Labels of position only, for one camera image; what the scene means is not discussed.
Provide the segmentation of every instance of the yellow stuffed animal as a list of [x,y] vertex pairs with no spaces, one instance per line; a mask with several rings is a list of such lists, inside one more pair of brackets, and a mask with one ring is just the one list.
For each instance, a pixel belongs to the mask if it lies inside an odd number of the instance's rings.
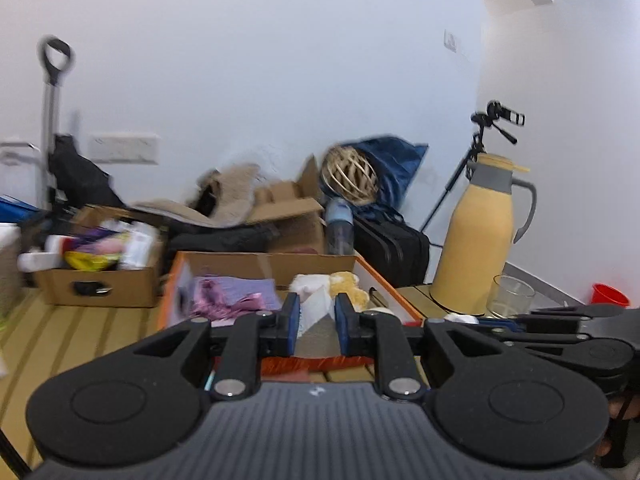
[[356,312],[362,312],[369,303],[369,295],[362,289],[358,288],[360,280],[352,272],[346,270],[342,272],[334,272],[329,277],[329,296],[335,298],[341,292],[345,292],[353,309]]

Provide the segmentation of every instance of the metal screw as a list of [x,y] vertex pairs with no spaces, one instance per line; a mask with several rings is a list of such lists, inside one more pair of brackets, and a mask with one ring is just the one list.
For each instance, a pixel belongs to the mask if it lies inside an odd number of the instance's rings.
[[400,377],[389,383],[389,389],[395,394],[411,395],[420,389],[420,383],[411,377]]
[[222,379],[215,384],[213,389],[220,395],[234,397],[244,392],[246,385],[238,379]]

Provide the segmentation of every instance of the tripod head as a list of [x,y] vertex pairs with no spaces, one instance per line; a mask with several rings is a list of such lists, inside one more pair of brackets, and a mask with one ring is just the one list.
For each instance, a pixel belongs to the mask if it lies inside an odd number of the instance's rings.
[[495,127],[504,137],[511,143],[517,144],[518,139],[512,136],[508,131],[503,130],[500,126],[497,126],[494,121],[504,119],[516,126],[524,126],[524,115],[514,112],[509,108],[502,106],[498,101],[489,101],[486,106],[486,113],[476,112],[471,116],[471,121],[480,127],[478,132],[478,143],[482,146],[482,136],[484,135],[485,128]]

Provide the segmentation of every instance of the baseboard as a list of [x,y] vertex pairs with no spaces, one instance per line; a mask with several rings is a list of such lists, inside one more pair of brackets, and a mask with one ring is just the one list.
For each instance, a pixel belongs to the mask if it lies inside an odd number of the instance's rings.
[[555,301],[557,304],[567,306],[582,305],[583,303],[575,298],[572,298],[568,294],[565,294],[562,290],[558,290],[553,285],[549,285],[546,282],[540,280],[540,278],[529,274],[526,270],[522,270],[519,267],[511,265],[509,262],[504,264],[504,271],[508,276],[518,278],[523,282],[529,283],[533,287],[533,290],[539,292],[543,296],[548,297],[550,300]]

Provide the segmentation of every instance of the wall socket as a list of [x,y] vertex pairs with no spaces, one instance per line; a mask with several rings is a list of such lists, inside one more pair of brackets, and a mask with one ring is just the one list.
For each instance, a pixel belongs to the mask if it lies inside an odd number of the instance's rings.
[[155,134],[104,134],[91,136],[89,159],[94,162],[157,164],[160,138]]
[[460,48],[460,38],[447,29],[444,31],[444,46],[450,51],[457,53]]

